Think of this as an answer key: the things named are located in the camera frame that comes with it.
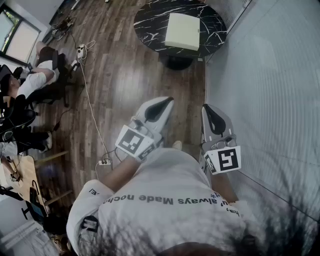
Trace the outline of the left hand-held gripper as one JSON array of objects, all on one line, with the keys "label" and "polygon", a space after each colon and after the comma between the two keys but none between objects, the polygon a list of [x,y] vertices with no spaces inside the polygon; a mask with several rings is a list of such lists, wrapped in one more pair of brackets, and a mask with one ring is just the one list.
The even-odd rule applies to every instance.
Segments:
[{"label": "left hand-held gripper", "polygon": [[163,143],[160,133],[168,122],[174,106],[174,98],[162,96],[144,102],[128,125],[124,125],[115,142],[115,146],[138,162]]}]

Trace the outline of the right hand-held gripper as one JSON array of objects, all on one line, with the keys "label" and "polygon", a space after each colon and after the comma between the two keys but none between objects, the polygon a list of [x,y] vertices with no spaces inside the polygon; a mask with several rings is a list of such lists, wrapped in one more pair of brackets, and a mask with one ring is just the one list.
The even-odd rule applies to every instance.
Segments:
[{"label": "right hand-held gripper", "polygon": [[201,122],[204,143],[202,155],[212,175],[235,170],[242,166],[241,147],[236,143],[231,119],[219,108],[203,104]]}]

